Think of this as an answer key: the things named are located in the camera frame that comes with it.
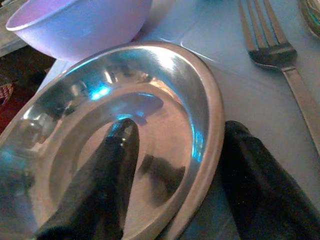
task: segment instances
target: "stainless steel plate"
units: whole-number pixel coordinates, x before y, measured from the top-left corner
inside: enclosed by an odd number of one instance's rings
[[[75,172],[115,120],[139,127],[140,150],[123,239],[181,233],[205,197],[224,133],[207,66],[176,45],[129,44],[67,70],[0,137],[0,238],[30,237],[57,209]]]

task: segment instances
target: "plastic bowl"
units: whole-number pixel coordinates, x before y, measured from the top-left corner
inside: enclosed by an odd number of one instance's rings
[[[78,62],[130,42],[152,0],[29,0],[6,24],[26,43],[56,59]]]

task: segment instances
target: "table surface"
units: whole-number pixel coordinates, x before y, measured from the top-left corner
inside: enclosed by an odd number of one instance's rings
[[[270,2],[298,52],[296,67],[320,106],[320,39],[309,32],[298,0]],[[320,210],[320,158],[282,73],[251,62],[238,0],[153,0],[138,39],[170,42],[200,56],[220,87],[226,119],[245,124]],[[57,60],[40,89],[73,64]],[[218,170],[200,211],[181,239],[238,238]]]

